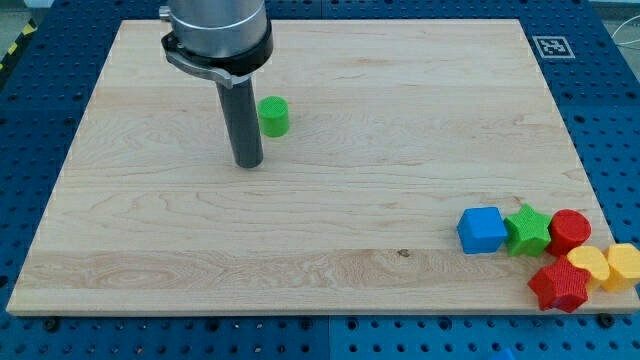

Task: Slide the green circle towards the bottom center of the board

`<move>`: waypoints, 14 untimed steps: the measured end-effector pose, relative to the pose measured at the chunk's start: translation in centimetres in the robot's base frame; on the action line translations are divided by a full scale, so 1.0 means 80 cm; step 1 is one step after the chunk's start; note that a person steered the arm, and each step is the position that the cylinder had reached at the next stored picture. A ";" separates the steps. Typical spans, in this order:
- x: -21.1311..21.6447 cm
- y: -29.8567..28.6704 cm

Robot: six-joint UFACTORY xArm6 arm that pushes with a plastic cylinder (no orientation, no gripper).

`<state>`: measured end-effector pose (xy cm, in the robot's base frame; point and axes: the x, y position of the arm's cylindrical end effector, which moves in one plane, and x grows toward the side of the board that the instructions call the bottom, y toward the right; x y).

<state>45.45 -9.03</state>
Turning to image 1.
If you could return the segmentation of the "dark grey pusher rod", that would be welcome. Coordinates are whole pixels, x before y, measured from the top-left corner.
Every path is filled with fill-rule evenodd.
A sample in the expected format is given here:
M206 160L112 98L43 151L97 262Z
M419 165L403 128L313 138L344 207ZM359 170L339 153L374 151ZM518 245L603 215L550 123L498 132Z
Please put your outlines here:
M235 163L254 168L263 161L261 132L251 79L227 88L217 84Z

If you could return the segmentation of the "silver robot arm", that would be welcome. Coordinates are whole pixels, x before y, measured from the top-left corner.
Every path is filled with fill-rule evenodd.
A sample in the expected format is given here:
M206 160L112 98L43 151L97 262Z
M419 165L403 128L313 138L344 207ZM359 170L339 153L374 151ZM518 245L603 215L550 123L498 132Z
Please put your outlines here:
M167 61L216 84L236 164L263 161L252 74L273 52L264 0L168 0L159 8L171 31L161 39Z

